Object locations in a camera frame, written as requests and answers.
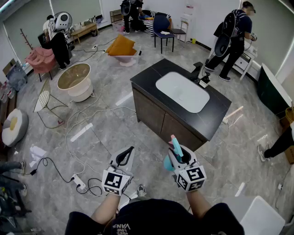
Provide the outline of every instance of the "blue chair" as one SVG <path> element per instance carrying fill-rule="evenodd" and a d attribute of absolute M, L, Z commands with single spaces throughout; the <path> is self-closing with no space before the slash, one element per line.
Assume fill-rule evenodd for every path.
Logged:
<path fill-rule="evenodd" d="M 161 54 L 162 54 L 162 39 L 166 39 L 166 46 L 168 39 L 173 39 L 173 52 L 174 52 L 174 43 L 175 35 L 168 29 L 170 26 L 170 21 L 166 16 L 157 15 L 154 17 L 153 21 L 153 31 L 154 31 L 154 46 L 156 47 L 156 37 L 161 39 Z M 169 32 L 168 35 L 162 34 L 161 31 Z"/>

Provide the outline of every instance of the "wooden cabinet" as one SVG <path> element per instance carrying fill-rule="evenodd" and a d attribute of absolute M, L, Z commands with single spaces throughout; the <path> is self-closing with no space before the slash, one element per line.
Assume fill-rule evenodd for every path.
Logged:
<path fill-rule="evenodd" d="M 135 88 L 133 88 L 133 95 L 138 122 L 143 121 L 166 143 L 171 140 L 170 136 L 172 134 L 176 136 L 181 145 L 186 146 L 192 151 L 197 150 L 205 143 L 205 141 L 199 139 L 195 133 L 192 133 Z"/>
<path fill-rule="evenodd" d="M 171 140 L 170 136 L 172 134 L 175 135 L 181 145 L 186 146 L 192 151 L 196 151 L 203 144 L 197 136 L 186 129 L 168 113 L 165 113 L 160 137 L 165 142 L 169 142 Z"/>
<path fill-rule="evenodd" d="M 138 122 L 143 121 L 152 131 L 160 135 L 164 121 L 164 110 L 136 89 L 133 89 L 133 95 Z"/>

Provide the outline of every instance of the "black countertop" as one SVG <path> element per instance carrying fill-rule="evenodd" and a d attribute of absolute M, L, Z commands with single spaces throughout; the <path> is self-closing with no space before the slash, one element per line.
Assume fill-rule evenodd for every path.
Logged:
<path fill-rule="evenodd" d="M 169 72 L 177 72 L 186 78 L 191 77 L 191 73 L 187 70 L 163 59 L 131 78 L 131 82 L 135 88 L 143 90 L 149 98 L 152 97 L 170 110 L 172 116 L 178 117 L 204 139 L 210 141 L 225 117 L 231 101 L 209 85 L 205 90 L 210 95 L 210 100 L 201 112 L 191 113 L 156 88 L 157 80 Z"/>

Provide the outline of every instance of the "white sink basin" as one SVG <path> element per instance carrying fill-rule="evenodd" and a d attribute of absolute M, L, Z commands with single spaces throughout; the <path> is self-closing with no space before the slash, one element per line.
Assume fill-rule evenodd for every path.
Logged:
<path fill-rule="evenodd" d="M 175 72 L 164 75 L 156 82 L 156 87 L 192 113 L 200 112 L 210 99 L 204 89 Z"/>

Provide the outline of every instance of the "gray floor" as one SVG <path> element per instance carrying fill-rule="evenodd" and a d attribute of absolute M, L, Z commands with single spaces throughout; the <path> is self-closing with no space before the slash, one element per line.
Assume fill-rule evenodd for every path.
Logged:
<path fill-rule="evenodd" d="M 95 44 L 104 44 L 115 38 L 116 34 L 111 28 L 102 30 L 97 37 L 86 37 L 81 39 L 81 45 L 75 50 L 91 50 Z M 91 116 L 96 110 L 116 108 L 116 103 L 131 92 L 130 78 L 152 64 L 167 58 L 179 66 L 192 71 L 193 64 L 205 61 L 209 52 L 198 45 L 184 45 L 176 40 L 175 51 L 172 53 L 171 41 L 164 52 L 160 54 L 160 41 L 154 48 L 154 40 L 145 33 L 131 33 L 127 36 L 141 45 L 142 55 L 138 64 L 126 68 L 103 54 L 98 61 L 101 52 L 97 52 L 86 63 L 91 66 L 90 78 L 94 84 L 96 98 L 100 99 L 84 112 Z M 99 46 L 106 49 L 108 45 Z M 71 62 L 84 60 L 90 53 L 75 51 Z M 281 129 L 277 118 L 259 100 L 256 94 L 256 85 L 245 77 L 239 81 L 240 74 L 231 71 L 229 76 L 232 81 L 227 83 L 217 76 L 223 65 L 219 65 L 212 72 L 211 85 L 232 101 L 228 114 L 240 106 L 243 110 L 229 119 L 229 129 L 222 124 L 210 142 L 198 149 L 195 153 L 198 160 L 204 165 L 208 180 L 201 189 L 205 197 L 212 204 L 221 202 L 224 197 L 234 196 L 242 182 L 246 183 L 245 195 L 262 196 L 275 208 L 276 199 L 279 195 L 277 185 L 283 181 L 290 165 L 284 154 L 274 158 L 271 162 L 262 163 L 257 152 L 257 145 L 272 145 Z M 57 80 L 62 72 L 53 72 L 53 81 L 50 81 L 51 93 L 69 108 L 58 108 L 57 112 L 66 120 L 78 110 L 83 110 L 96 98 L 90 97 L 84 102 L 70 102 L 66 92 L 57 88 Z M 57 129 L 46 129 L 36 113 L 33 113 L 34 105 L 42 87 L 38 75 L 29 76 L 28 84 L 18 93 L 17 107 L 29 115 L 29 127 L 23 140 L 15 149 L 11 149 L 9 160 L 25 160 L 30 163 L 32 154 L 30 148 L 38 146 L 47 151 L 46 156 L 54 160 L 56 166 L 66 180 L 74 173 L 84 169 L 84 166 L 76 162 L 64 147 L 66 124 Z M 133 98 L 129 98 L 120 106 L 134 108 Z M 56 124 L 57 120 L 46 111 L 41 115 L 49 124 Z M 70 120 L 69 127 L 76 121 L 76 115 Z M 76 141 L 71 142 L 75 136 L 86 125 L 92 124 Z M 147 193 L 154 198 L 164 198 L 181 203 L 189 207 L 185 193 L 178 189 L 172 180 L 172 173 L 163 168 L 163 159 L 167 153 L 168 146 L 146 125 L 138 123 L 133 111 L 121 108 L 114 111 L 98 112 L 88 119 L 86 123 L 75 126 L 68 134 L 68 149 L 81 161 L 89 164 L 85 171 L 80 174 L 86 183 L 89 178 L 102 178 L 102 172 L 109 163 L 111 154 L 126 147 L 134 146 L 136 156 L 132 172 L 134 180 L 128 187 L 128 195 L 132 195 L 138 184 L 147 187 Z M 294 171 L 288 174 L 284 189 L 279 197 L 277 206 L 279 213 L 289 219 L 293 211 L 293 179 Z M 76 192 L 74 182 L 64 183 L 51 163 L 48 167 L 40 165 L 36 175 L 19 177 L 28 184 L 28 195 L 25 204 L 33 212 L 28 214 L 26 223 L 33 227 L 40 227 L 45 234 L 64 234 L 68 214 L 71 211 L 80 211 L 88 215 L 92 214 L 96 207 L 102 202 L 104 196 L 94 197 L 90 194 L 80 195 Z M 93 180 L 91 185 L 100 185 Z"/>

